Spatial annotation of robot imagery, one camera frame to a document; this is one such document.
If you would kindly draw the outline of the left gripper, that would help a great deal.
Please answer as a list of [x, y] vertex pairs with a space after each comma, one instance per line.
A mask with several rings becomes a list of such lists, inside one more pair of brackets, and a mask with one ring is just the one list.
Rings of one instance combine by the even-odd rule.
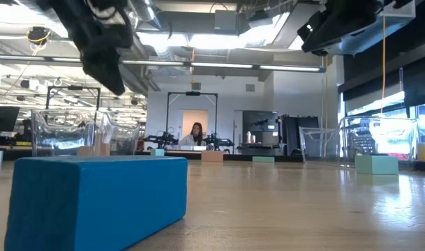
[[133, 44], [128, 0], [37, 0], [53, 11], [81, 55], [83, 71], [115, 95], [125, 92], [117, 48]]

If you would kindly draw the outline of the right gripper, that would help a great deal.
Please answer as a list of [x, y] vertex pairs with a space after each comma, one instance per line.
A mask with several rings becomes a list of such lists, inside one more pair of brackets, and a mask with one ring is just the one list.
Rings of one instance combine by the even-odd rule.
[[303, 52], [318, 56], [342, 38], [361, 33], [377, 20], [383, 9], [379, 0], [327, 0], [325, 9], [317, 11], [297, 30]]

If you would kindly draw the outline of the clear plastic bin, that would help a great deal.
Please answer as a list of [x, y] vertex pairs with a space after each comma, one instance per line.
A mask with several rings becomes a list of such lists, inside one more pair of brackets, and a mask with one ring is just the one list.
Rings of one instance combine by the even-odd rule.
[[31, 112], [32, 153], [77, 156], [92, 146], [92, 156], [133, 155], [142, 136], [141, 123], [125, 114], [80, 109], [35, 109]]
[[353, 166], [358, 155], [388, 155], [412, 161], [417, 148], [415, 119], [349, 116], [336, 128], [300, 127], [304, 162]]

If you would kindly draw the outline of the long blue block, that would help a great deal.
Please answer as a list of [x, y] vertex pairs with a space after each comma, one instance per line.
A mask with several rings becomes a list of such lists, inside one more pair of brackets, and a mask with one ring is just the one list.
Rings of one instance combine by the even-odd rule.
[[120, 251], [186, 214], [178, 157], [21, 158], [14, 164], [4, 251]]

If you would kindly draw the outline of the tan cardboard block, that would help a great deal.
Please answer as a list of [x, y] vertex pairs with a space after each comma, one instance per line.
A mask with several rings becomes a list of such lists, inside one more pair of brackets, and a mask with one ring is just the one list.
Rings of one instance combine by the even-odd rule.
[[203, 162], [222, 162], [224, 151], [203, 151], [201, 152], [201, 161]]

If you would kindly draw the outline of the long ceiling light bar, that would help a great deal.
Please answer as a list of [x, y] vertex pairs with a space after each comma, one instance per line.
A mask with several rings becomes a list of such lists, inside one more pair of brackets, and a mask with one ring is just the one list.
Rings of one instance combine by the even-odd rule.
[[[6, 55], [0, 54], [0, 61], [20, 61], [29, 62], [47, 62], [60, 64], [81, 64], [78, 58], [53, 57], [53, 56], [24, 56], [24, 55]], [[284, 72], [303, 72], [303, 73], [325, 73], [325, 67], [313, 66], [293, 66], [293, 65], [260, 65], [260, 64], [243, 64], [243, 63], [208, 63], [199, 61], [152, 61], [152, 60], [121, 60], [118, 59], [116, 64], [127, 66], [162, 66], [162, 67], [189, 67], [189, 68], [226, 68], [226, 69], [242, 69], [242, 70], [271, 70]]]

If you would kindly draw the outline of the person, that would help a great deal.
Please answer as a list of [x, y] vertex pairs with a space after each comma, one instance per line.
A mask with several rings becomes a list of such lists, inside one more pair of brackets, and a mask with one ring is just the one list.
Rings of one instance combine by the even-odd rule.
[[180, 146], [205, 146], [204, 135], [202, 131], [202, 124], [195, 122], [191, 132], [186, 135], [180, 142]]

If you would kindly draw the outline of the black monitor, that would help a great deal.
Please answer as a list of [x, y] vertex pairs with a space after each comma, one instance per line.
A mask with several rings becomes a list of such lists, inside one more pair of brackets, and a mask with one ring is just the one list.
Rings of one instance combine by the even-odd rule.
[[19, 114], [19, 107], [0, 106], [0, 132], [12, 132]]

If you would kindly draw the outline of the black cabinet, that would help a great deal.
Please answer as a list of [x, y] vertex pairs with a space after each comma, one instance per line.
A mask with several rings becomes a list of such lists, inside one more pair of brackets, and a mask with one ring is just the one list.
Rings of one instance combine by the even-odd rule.
[[[279, 148], [278, 114], [276, 112], [243, 111], [242, 155], [275, 155]], [[246, 133], [256, 136], [256, 143], [246, 143]]]
[[281, 142], [284, 144], [283, 153], [292, 155], [292, 152], [301, 148], [300, 127], [318, 128], [316, 116], [281, 116]]

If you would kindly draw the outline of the black gantry frame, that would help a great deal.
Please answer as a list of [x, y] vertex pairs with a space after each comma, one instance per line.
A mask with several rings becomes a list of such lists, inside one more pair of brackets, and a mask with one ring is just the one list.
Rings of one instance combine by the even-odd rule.
[[[165, 129], [179, 142], [191, 132], [193, 124], [202, 124], [204, 138], [217, 130], [218, 95], [199, 91], [169, 92], [167, 94]], [[213, 150], [212, 145], [180, 146], [172, 149], [182, 151]]]
[[69, 106], [81, 104], [83, 107], [93, 107], [96, 111], [100, 109], [100, 93], [99, 87], [87, 86], [48, 86], [45, 109], [52, 107], [51, 99], [54, 97], [61, 98], [64, 103]]

